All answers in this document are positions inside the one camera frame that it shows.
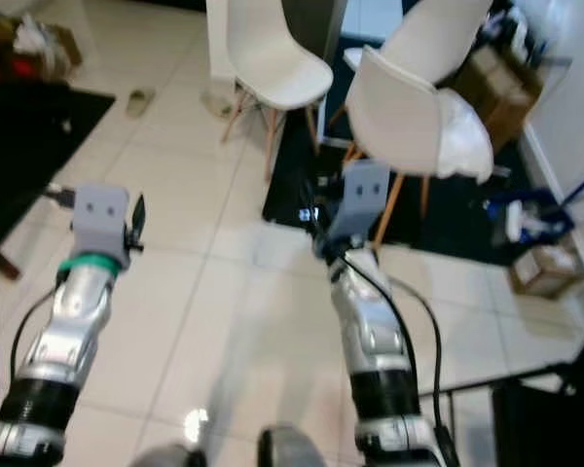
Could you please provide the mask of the upright white shell chair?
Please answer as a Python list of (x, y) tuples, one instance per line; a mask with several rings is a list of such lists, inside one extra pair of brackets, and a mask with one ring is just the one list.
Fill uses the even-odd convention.
[(229, 90), (236, 98), (221, 141), (229, 139), (249, 97), (266, 112), (266, 179), (273, 177), (274, 137), (279, 116), (306, 112), (310, 136), (317, 133), (320, 103), (333, 84), (331, 67), (297, 43), (289, 31), (282, 0), (210, 0), (207, 23), (212, 48), (233, 71)]

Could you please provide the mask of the blue and white plastic item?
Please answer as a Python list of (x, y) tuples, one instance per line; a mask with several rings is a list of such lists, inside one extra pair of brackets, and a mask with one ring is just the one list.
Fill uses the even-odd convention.
[(546, 188), (500, 192), (483, 206), (495, 246), (554, 244), (576, 227), (566, 206)]

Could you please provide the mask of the black floor rug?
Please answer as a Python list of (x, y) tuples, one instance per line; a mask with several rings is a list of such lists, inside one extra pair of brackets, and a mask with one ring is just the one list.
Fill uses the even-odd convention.
[(0, 85), (0, 240), (117, 101), (65, 84)]

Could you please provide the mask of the grey right robot leg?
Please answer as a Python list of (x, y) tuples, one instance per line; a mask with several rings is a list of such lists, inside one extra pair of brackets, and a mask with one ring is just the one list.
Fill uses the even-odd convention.
[(270, 424), (258, 436), (257, 467), (340, 467), (300, 427)]

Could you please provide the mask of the small cardboard box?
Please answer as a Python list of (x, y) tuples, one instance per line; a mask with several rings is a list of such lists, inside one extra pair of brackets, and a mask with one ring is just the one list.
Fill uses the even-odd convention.
[(516, 294), (558, 300), (584, 281), (584, 264), (572, 246), (533, 246), (507, 271)]

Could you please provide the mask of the black rug under chairs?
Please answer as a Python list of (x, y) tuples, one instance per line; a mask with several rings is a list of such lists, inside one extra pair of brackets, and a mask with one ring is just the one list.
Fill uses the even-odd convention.
[[(267, 186), (261, 217), (267, 222), (301, 228), (298, 213), (304, 208), (306, 174), (331, 178), (340, 170), (345, 152), (324, 147), (315, 153), (305, 112), (293, 112), (280, 123), (282, 133), (278, 138), (273, 181)], [(420, 214), (420, 181), (409, 178), (400, 190), (384, 243), (491, 266), (510, 266), (528, 252), (529, 246), (498, 244), (495, 224), (485, 213), (484, 201), (490, 196), (531, 191), (532, 172), (515, 142), (498, 151), (496, 163), (507, 168), (507, 175), (483, 186), (459, 177), (431, 181), (426, 215)]]

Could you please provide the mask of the white plastic bag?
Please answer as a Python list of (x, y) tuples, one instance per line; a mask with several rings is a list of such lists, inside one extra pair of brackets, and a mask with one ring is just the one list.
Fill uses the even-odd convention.
[(55, 25), (43, 23), (24, 15), (16, 23), (12, 49), (18, 54), (41, 54), (70, 58), (68, 37), (61, 34)]

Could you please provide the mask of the tilted white shell chair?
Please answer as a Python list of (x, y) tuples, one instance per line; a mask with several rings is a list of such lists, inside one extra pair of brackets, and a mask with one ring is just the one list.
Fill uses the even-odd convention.
[(374, 244), (381, 244), (408, 175), (465, 175), (483, 184), (495, 170), (482, 119), (459, 93), (440, 89), (464, 63), (492, 0), (420, 0), (381, 45), (360, 50), (346, 97), (359, 153), (388, 165), (388, 192)]

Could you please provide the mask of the large brown cardboard box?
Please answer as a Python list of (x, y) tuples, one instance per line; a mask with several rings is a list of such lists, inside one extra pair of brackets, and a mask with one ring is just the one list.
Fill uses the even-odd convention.
[(493, 150), (498, 152), (522, 136), (544, 81), (509, 51), (484, 45), (456, 72), (451, 89), (474, 108), (491, 137)]

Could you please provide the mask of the brown cardboard clutter pile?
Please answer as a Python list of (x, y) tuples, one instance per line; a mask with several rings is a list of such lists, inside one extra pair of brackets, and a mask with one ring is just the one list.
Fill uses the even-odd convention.
[(70, 58), (42, 56), (41, 54), (18, 54), (12, 49), (16, 23), (20, 18), (0, 13), (0, 85), (7, 82), (65, 82), (75, 68), (82, 65), (77, 40), (69, 28), (56, 25), (62, 35), (68, 37)]

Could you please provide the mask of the black metal stand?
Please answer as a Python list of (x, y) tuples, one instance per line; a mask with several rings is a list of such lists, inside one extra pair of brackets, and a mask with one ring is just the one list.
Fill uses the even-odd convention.
[(584, 467), (584, 343), (572, 360), (420, 394), (491, 392), (496, 467)]

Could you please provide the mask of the grey left robot leg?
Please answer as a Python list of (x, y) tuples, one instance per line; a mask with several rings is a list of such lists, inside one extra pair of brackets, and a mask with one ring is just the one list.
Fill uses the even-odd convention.
[(208, 467), (208, 458), (201, 449), (164, 444), (142, 450), (128, 467)]

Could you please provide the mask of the grey robot leg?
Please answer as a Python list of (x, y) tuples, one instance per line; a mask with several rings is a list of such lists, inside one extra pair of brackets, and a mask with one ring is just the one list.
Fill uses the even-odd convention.
[(340, 467), (300, 427), (270, 424), (258, 436), (257, 467)]
[(208, 458), (201, 449), (164, 444), (142, 450), (128, 467), (208, 467)]

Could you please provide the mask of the beige slipper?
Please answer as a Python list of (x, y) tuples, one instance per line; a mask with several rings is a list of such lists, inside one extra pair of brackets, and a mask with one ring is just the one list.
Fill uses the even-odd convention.
[(156, 89), (139, 88), (133, 89), (128, 94), (127, 106), (125, 106), (125, 115), (129, 119), (140, 119), (148, 112), (151, 102), (156, 97)]
[(203, 90), (200, 98), (204, 110), (215, 119), (226, 120), (235, 114), (236, 93), (234, 90)]

